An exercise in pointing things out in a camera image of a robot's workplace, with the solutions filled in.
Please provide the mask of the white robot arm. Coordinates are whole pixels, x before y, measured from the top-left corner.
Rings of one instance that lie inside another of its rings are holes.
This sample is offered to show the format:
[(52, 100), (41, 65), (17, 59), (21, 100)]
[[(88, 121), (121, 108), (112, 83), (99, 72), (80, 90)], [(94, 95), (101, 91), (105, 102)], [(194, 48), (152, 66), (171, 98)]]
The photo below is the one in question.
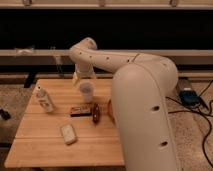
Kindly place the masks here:
[(77, 78), (100, 68), (113, 74), (111, 102), (126, 171), (181, 171), (166, 96), (177, 85), (176, 65), (167, 57), (99, 50), (85, 38), (69, 49)]

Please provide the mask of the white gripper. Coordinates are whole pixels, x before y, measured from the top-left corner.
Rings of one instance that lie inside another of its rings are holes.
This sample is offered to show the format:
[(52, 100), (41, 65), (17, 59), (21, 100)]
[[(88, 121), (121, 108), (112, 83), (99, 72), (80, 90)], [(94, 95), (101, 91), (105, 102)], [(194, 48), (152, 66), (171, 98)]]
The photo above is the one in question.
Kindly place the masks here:
[(84, 78), (96, 78), (93, 66), (91, 64), (76, 64), (72, 78), (73, 85), (76, 85)]

